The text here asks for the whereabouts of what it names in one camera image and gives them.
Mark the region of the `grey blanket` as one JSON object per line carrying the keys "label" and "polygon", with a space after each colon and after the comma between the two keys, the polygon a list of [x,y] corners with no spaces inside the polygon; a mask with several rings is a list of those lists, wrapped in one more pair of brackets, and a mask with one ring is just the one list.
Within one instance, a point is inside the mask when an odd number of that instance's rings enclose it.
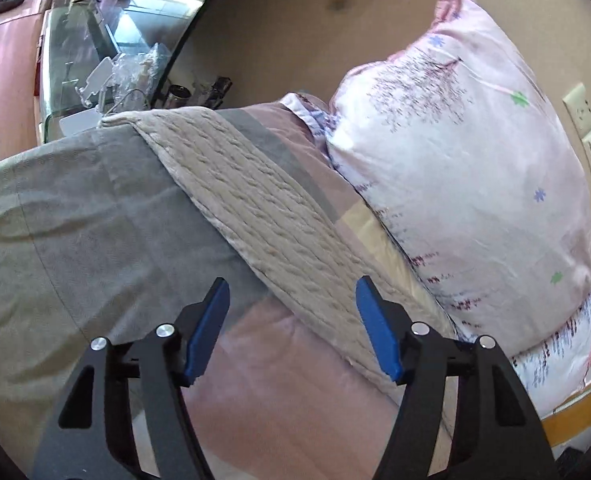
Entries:
{"label": "grey blanket", "polygon": [[130,127],[0,162],[0,444],[30,470],[90,341],[146,335],[215,278],[236,322],[268,288]]}

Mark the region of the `pastel patchwork bed sheet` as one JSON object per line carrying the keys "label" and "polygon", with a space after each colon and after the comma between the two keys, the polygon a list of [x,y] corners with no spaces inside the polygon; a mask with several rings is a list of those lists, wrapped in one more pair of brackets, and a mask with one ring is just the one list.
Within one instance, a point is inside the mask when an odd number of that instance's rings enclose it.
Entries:
{"label": "pastel patchwork bed sheet", "polygon": [[[241,132],[316,195],[351,245],[419,304],[433,306],[306,122],[278,102],[222,114],[240,119]],[[397,413],[394,401],[272,297],[218,339],[207,374],[184,396],[218,479],[369,479]]]}

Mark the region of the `white wall socket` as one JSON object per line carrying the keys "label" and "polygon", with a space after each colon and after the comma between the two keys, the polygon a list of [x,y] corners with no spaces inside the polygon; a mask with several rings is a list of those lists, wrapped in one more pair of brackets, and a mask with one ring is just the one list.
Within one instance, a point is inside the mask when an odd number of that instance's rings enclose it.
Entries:
{"label": "white wall socket", "polygon": [[583,82],[576,84],[562,98],[562,101],[577,134],[583,138],[591,131],[591,102],[587,97],[585,84]]}

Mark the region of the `dark metal cup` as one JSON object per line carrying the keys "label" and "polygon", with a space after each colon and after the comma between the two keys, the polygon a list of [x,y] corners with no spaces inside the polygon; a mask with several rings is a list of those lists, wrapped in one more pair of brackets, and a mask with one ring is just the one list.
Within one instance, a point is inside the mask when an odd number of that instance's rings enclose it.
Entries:
{"label": "dark metal cup", "polygon": [[187,106],[191,98],[192,92],[188,88],[182,84],[171,84],[163,107],[166,110],[174,110],[174,108]]}

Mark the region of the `pink floral pillow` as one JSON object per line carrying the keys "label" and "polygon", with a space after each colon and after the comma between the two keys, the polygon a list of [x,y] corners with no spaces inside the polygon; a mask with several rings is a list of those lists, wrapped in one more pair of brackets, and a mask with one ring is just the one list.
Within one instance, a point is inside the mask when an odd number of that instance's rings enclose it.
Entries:
{"label": "pink floral pillow", "polygon": [[333,166],[465,337],[538,346],[591,290],[583,167],[524,58],[475,0],[437,0],[406,49],[347,73]]}

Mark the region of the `clear plastic bag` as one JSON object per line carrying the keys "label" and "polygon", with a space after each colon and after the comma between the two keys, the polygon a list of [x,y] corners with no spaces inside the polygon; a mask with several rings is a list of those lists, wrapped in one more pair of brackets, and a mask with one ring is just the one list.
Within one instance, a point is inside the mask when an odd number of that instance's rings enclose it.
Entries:
{"label": "clear plastic bag", "polygon": [[154,91],[171,53],[156,42],[148,51],[121,53],[114,61],[111,88],[116,110],[142,110],[151,105]]}

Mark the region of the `glass top side table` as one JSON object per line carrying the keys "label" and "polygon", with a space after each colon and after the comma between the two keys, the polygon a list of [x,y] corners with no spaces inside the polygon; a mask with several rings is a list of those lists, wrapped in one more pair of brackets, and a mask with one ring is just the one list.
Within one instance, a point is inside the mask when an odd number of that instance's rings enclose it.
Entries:
{"label": "glass top side table", "polygon": [[[99,96],[85,107],[75,91],[105,57],[148,51],[164,44],[171,57],[161,76],[151,105],[163,101],[170,65],[181,40],[206,0],[54,0],[42,31],[40,112],[38,140],[62,137],[60,122],[92,110]],[[105,110],[117,112],[111,80]]]}

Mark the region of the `white purple floral pillow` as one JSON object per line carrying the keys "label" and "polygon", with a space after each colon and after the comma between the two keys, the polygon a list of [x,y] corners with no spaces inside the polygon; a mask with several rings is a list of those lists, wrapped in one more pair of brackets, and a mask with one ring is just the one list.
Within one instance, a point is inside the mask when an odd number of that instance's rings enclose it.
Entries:
{"label": "white purple floral pillow", "polygon": [[541,416],[582,389],[591,368],[591,291],[560,330],[511,362]]}

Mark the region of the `white phone stand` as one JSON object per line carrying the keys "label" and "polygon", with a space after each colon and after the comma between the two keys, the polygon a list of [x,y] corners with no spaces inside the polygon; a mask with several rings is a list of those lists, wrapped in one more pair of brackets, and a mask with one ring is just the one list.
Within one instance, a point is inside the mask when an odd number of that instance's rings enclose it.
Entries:
{"label": "white phone stand", "polygon": [[92,101],[90,98],[96,96],[107,87],[113,75],[112,58],[105,56],[98,65],[87,76],[86,81],[82,87],[76,87],[75,91],[78,94],[81,103],[85,107],[91,107]]}

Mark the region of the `beige cable knit sweater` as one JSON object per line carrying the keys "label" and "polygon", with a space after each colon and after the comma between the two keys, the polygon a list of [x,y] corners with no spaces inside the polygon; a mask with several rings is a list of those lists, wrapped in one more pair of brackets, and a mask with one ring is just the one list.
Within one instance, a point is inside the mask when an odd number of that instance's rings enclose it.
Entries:
{"label": "beige cable knit sweater", "polygon": [[447,335],[446,315],[396,281],[317,199],[238,127],[203,107],[126,112],[102,119],[131,126],[201,214],[268,289],[359,374],[394,401],[402,390],[377,363],[355,307],[369,275],[384,297]]}

